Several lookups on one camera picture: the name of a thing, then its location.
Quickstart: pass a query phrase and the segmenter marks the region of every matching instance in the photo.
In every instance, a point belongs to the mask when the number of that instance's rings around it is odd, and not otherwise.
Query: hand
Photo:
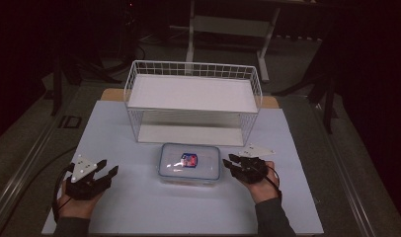
[[[272,169],[275,168],[275,163],[273,161],[267,161],[266,165],[271,167]],[[271,179],[276,185],[279,185],[279,180],[275,175],[275,172],[268,168],[268,178]],[[263,179],[261,182],[256,184],[247,184],[241,182],[250,192],[250,195],[253,198],[254,203],[259,203],[264,200],[278,198],[278,192],[267,180]]]
[[[93,209],[102,197],[98,194],[90,200],[76,200],[65,194],[66,181],[62,183],[62,196],[58,199],[59,217],[78,217],[90,219]]]

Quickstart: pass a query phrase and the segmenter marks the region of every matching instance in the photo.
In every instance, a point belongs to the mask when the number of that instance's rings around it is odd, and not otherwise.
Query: dark background
[[[266,20],[267,7],[276,6],[215,2],[202,2],[200,11],[213,16],[225,8],[227,17]],[[62,33],[67,48],[89,60],[115,54],[127,3],[0,1],[0,135],[45,93],[40,79],[52,71],[53,39]],[[189,1],[133,3],[137,23],[160,38],[168,25],[188,24]],[[276,34],[324,38],[312,73],[339,75],[336,91],[401,213],[401,1],[360,1],[341,11],[282,5]]]

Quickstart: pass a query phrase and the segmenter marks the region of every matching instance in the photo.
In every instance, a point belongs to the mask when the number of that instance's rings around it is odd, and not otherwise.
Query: forearm
[[[256,204],[259,236],[296,236],[289,225],[279,198],[272,198]]]
[[[61,217],[56,224],[54,237],[87,237],[90,219]]]

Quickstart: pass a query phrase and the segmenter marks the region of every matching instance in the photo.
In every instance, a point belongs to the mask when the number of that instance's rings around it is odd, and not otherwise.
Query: white wire rack
[[[161,80],[168,80],[170,78],[184,79],[185,82],[188,80],[205,79],[203,82],[213,83],[214,80],[219,80],[223,85],[231,85],[234,82],[242,81],[243,85],[248,85],[251,95],[247,95],[252,101],[254,110],[249,112],[235,112],[235,111],[214,111],[208,109],[190,108],[189,110],[177,110],[176,108],[136,108],[130,105],[130,101],[133,100],[131,94],[135,94],[139,87],[135,87],[137,80],[144,80],[144,77],[149,76],[151,79],[155,79],[157,82]],[[178,93],[179,90],[173,91],[171,94],[167,94],[167,98],[173,97]],[[202,92],[206,96],[211,92],[209,89]],[[215,64],[215,63],[193,63],[193,62],[172,62],[172,61],[147,61],[147,60],[136,60],[133,62],[129,75],[126,81],[124,90],[124,101],[127,106],[131,126],[135,139],[140,142],[181,142],[181,143],[198,143],[198,144],[212,144],[212,145],[245,145],[250,135],[250,131],[256,120],[256,116],[262,105],[262,90],[260,87],[258,73],[253,66],[244,65],[231,65],[231,64]],[[145,125],[153,124],[156,127],[163,127],[167,132],[173,132],[170,127],[178,127],[179,132],[182,132],[182,127],[189,128],[187,132],[180,138],[173,139],[171,134],[165,134],[163,138],[158,135],[160,132],[156,131],[156,138],[143,138],[143,134],[146,133],[144,129]],[[219,135],[212,135],[214,132],[226,132],[230,129],[236,129],[239,132],[239,141],[225,142],[225,137],[218,141],[213,141],[212,136],[216,137]],[[188,134],[194,135],[197,139],[187,139]]]

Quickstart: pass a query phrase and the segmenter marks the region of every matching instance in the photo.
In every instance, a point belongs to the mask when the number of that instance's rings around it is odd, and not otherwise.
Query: transparent lid
[[[166,143],[158,174],[163,178],[216,181],[221,170],[219,153],[214,146]]]

